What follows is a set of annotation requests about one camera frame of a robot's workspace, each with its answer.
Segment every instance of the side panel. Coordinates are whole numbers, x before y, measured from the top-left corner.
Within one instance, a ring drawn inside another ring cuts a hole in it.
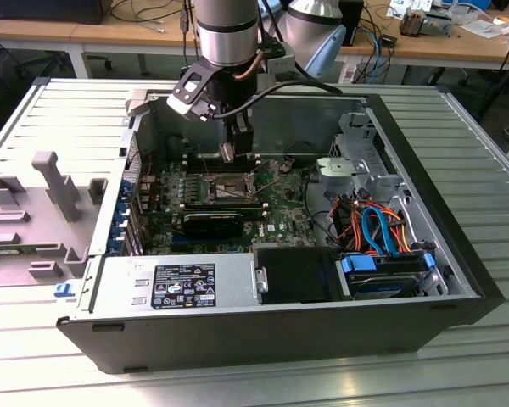
[[[378,124],[384,129],[388,138],[387,147],[394,151],[406,174],[418,191],[420,198],[433,222],[438,227],[452,255],[466,275],[473,290],[484,298],[479,308],[459,321],[460,324],[473,324],[490,311],[503,304],[505,298],[495,284],[483,261],[478,256],[466,233],[450,211],[437,187],[433,184],[427,171],[422,166],[411,144],[407,141],[400,127],[392,117],[381,97],[368,97],[370,107],[376,112]]]
[[[116,374],[414,352],[478,300],[135,320],[58,322]]]

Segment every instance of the aluminum extrusion table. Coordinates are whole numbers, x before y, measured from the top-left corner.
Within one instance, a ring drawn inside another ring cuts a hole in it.
[[[51,80],[33,86],[0,133],[0,175],[27,186],[54,149],[76,185],[109,172],[131,88],[171,81]],[[507,301],[416,354],[109,376],[56,328],[54,287],[0,288],[0,405],[509,405],[509,161],[450,95],[420,86],[376,93],[415,149]]]

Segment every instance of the yellow wire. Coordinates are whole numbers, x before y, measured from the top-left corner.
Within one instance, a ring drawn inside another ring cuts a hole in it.
[[[406,248],[406,250],[408,252],[411,252],[411,249],[409,248],[409,244],[407,243],[407,239],[406,239],[406,226],[405,225],[402,225],[401,226],[401,236],[404,238],[404,247]]]

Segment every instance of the power supply label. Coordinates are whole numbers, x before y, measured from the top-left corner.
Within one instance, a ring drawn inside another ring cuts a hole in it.
[[[216,295],[215,264],[154,268],[154,309],[215,307]]]

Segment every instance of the blue latch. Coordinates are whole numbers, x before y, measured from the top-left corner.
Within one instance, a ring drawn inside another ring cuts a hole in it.
[[[120,225],[124,221],[125,221],[125,217],[123,215],[119,215],[119,214],[114,214],[113,215],[113,223],[114,223],[114,225]]]
[[[74,297],[75,295],[72,285],[68,282],[61,282],[54,288],[54,296],[56,298]]]
[[[430,253],[425,253],[423,258],[428,269],[432,270],[435,267],[435,259],[433,259],[433,255]]]
[[[353,254],[347,256],[341,260],[341,266],[345,273],[350,273],[351,271],[363,272],[377,270],[375,260],[372,256],[368,256],[367,254]]]
[[[120,193],[131,193],[134,190],[132,184],[127,180],[120,182]]]
[[[111,229],[109,229],[109,235],[113,237],[120,237],[122,235],[123,230],[117,226],[111,226]]]
[[[119,250],[122,247],[122,242],[119,242],[114,239],[108,240],[108,248],[111,248],[113,250]]]
[[[118,214],[122,214],[122,213],[126,212],[127,209],[128,209],[128,205],[124,202],[117,202],[115,204],[115,212],[117,212]]]

